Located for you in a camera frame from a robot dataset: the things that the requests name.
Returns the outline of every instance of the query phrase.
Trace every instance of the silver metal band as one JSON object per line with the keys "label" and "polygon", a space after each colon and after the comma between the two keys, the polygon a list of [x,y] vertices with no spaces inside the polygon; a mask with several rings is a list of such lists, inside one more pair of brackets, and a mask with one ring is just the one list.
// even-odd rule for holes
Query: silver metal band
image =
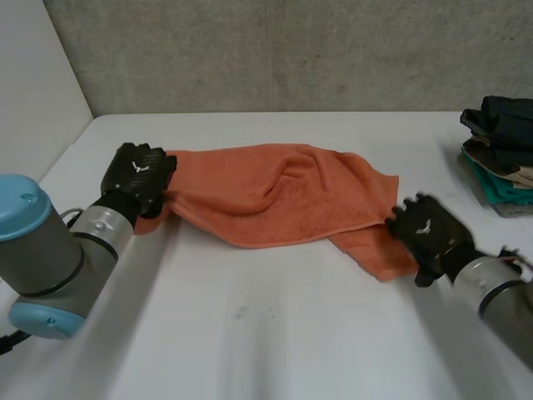
{"label": "silver metal band", "polygon": [[102,239],[120,257],[133,236],[133,227],[121,213],[108,207],[91,206],[80,215],[71,232]]}
{"label": "silver metal band", "polygon": [[476,312],[483,299],[503,283],[520,275],[494,257],[480,257],[466,264],[457,275],[454,287]]}

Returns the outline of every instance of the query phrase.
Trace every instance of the wall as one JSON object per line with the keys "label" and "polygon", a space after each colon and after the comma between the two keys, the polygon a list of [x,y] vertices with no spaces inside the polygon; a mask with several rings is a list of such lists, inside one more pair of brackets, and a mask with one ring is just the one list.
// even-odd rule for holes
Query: wall
{"label": "wall", "polygon": [[92,120],[40,0],[0,0],[0,173],[39,180]]}
{"label": "wall", "polygon": [[526,0],[45,0],[95,115],[533,97]]}

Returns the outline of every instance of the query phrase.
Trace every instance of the white wall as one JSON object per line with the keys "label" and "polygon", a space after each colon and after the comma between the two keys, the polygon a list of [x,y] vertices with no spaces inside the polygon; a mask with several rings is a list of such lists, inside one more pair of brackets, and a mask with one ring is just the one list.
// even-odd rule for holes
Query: white wall
{"label": "white wall", "polygon": [[40,180],[91,121],[41,0],[0,0],[0,173]]}

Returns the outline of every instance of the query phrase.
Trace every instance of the light blue cap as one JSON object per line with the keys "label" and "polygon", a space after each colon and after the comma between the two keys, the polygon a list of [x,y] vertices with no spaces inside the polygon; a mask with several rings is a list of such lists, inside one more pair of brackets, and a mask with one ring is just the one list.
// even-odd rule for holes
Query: light blue cap
{"label": "light blue cap", "polygon": [[9,322],[30,335],[64,340],[76,334],[85,318],[55,307],[15,302],[9,311]]}
{"label": "light blue cap", "polygon": [[0,242],[39,228],[51,211],[50,198],[33,179],[0,174]]}

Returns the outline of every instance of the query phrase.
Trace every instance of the teal cloth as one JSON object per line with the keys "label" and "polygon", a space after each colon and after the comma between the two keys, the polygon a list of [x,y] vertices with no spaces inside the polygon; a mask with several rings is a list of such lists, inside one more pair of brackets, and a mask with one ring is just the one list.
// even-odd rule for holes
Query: teal cloth
{"label": "teal cloth", "polygon": [[533,189],[515,189],[511,181],[497,177],[486,171],[477,162],[472,161],[468,155],[465,154],[465,156],[479,179],[490,204],[533,204]]}

